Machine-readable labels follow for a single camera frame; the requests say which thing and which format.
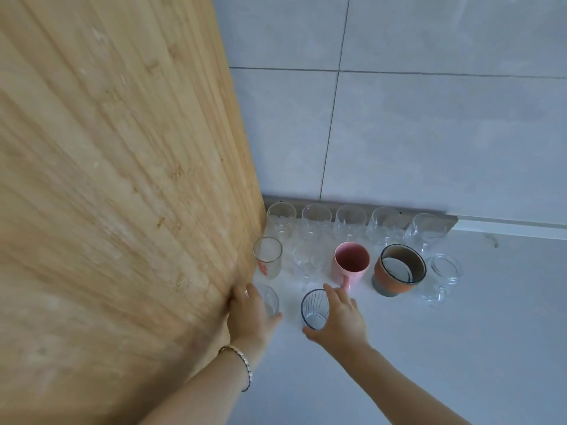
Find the person's right hand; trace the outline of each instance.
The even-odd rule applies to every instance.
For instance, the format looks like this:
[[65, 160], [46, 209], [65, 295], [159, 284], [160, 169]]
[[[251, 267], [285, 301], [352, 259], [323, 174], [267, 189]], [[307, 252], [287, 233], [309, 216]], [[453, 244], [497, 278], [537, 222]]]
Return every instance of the person's right hand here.
[[329, 319], [318, 331], [305, 326], [303, 334], [338, 360], [343, 355], [349, 355], [353, 349], [368, 345], [366, 324], [358, 311], [356, 300], [349, 298], [344, 289], [333, 289], [328, 284], [323, 288], [329, 299]]

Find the bracelet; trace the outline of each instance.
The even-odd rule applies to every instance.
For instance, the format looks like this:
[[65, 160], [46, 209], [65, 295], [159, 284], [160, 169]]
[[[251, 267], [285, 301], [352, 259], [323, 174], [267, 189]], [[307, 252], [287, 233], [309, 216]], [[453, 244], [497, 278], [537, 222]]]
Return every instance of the bracelet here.
[[250, 370], [250, 364], [248, 363], [248, 359], [246, 359], [245, 355], [240, 350], [238, 350], [234, 346], [231, 346], [230, 344], [227, 344], [227, 345], [221, 347], [221, 349], [218, 351], [218, 353], [220, 354], [223, 350], [226, 350], [226, 349], [230, 349], [230, 350], [236, 352], [238, 354], [238, 356], [240, 357], [240, 359], [242, 359], [244, 361], [244, 364], [246, 365], [246, 370], [248, 370], [248, 386], [246, 386], [246, 388], [242, 390], [242, 392], [246, 392], [248, 390], [248, 388], [250, 388], [250, 384], [252, 383], [252, 370]]

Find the bamboo cutting board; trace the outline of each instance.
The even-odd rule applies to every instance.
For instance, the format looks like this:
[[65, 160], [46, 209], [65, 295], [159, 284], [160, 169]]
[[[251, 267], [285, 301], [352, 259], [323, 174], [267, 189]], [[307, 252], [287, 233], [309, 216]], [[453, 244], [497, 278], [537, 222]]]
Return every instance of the bamboo cutting board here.
[[211, 0], [0, 0], [0, 423], [135, 423], [264, 205]]

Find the white counter surface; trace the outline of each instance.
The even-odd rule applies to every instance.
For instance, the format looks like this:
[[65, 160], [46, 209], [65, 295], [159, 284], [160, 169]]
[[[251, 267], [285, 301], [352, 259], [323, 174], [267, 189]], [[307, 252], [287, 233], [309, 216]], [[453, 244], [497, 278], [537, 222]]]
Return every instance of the white counter surface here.
[[[298, 281], [290, 257], [295, 242], [284, 245], [276, 279], [254, 276], [276, 290], [284, 320], [229, 424], [387, 424], [302, 334], [301, 298], [322, 279]], [[415, 295], [375, 292], [370, 276], [378, 250], [370, 250], [371, 269], [350, 294], [372, 345], [473, 424], [567, 423], [567, 241], [452, 231], [435, 251], [460, 260], [464, 277], [431, 308]]]

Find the wall tile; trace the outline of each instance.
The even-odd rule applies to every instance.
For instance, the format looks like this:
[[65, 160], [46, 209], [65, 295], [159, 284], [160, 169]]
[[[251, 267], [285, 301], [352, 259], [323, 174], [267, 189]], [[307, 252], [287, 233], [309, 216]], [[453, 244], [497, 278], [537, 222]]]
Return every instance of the wall tile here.
[[567, 224], [567, 80], [340, 73], [323, 200]]
[[213, 0], [231, 67], [338, 69], [348, 0]]
[[262, 193], [319, 200], [337, 73], [231, 73]]
[[351, 0], [341, 69], [567, 76], [567, 0]]

